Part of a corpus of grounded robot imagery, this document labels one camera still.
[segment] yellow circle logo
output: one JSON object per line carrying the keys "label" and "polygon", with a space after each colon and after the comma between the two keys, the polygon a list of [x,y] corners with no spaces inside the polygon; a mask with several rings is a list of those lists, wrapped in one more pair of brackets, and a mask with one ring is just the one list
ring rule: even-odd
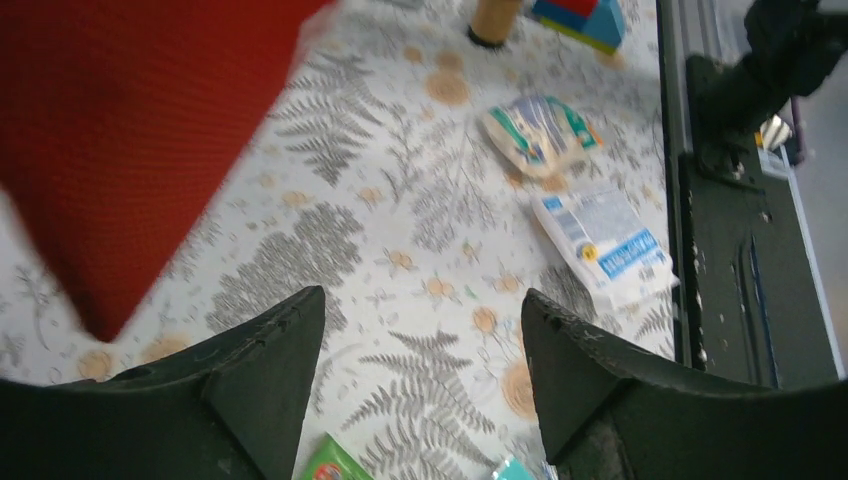
{"label": "yellow circle logo", "polygon": [[583,255],[583,260],[586,260],[587,262],[594,262],[598,259],[598,249],[595,248],[594,245],[586,245],[583,247],[583,252],[581,253]]}

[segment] snack packet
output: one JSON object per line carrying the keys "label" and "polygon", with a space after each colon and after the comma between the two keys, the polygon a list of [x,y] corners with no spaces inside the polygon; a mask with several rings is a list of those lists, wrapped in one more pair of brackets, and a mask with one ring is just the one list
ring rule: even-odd
{"label": "snack packet", "polygon": [[521,97],[483,116],[492,142],[523,174],[543,179],[602,145],[580,115],[553,96]]}
{"label": "snack packet", "polygon": [[539,196],[532,203],[596,311],[614,311],[677,285],[671,257],[615,185]]}
{"label": "snack packet", "polygon": [[373,480],[329,434],[312,454],[300,480]]}
{"label": "snack packet", "polygon": [[492,480],[536,480],[515,457],[509,457],[492,473]]}

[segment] blue label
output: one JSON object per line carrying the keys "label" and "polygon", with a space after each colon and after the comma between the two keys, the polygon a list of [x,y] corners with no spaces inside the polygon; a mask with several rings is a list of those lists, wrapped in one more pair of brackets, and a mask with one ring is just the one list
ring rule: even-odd
{"label": "blue label", "polygon": [[648,229],[645,229],[599,258],[598,265],[612,280],[655,248],[657,248],[657,239]]}
{"label": "blue label", "polygon": [[562,208],[562,202],[559,197],[550,197],[542,200],[542,205],[548,209],[548,211],[556,210],[558,208]]}

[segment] tablecloth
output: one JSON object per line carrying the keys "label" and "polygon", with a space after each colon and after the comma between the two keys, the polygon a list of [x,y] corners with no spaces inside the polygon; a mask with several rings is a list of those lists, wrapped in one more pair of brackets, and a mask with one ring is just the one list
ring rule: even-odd
{"label": "tablecloth", "polygon": [[[528,207],[534,192],[612,181],[667,243],[655,4],[620,3],[627,39],[605,57],[525,18],[503,51],[475,47],[472,0],[347,2],[113,344],[80,333],[4,205],[0,375],[105,380],[320,284],[327,326],[301,463],[330,432],[378,479],[483,478],[510,453],[542,478],[527,288],[673,356],[669,295],[595,315]],[[605,140],[540,184],[479,125],[535,92],[566,99]]]}

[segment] gray floor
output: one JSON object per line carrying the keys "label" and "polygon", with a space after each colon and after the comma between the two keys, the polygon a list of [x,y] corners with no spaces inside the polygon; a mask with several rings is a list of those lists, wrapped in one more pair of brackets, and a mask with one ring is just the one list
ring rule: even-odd
{"label": "gray floor", "polygon": [[801,116],[813,157],[795,170],[795,177],[842,362],[848,366],[848,59],[803,100]]}

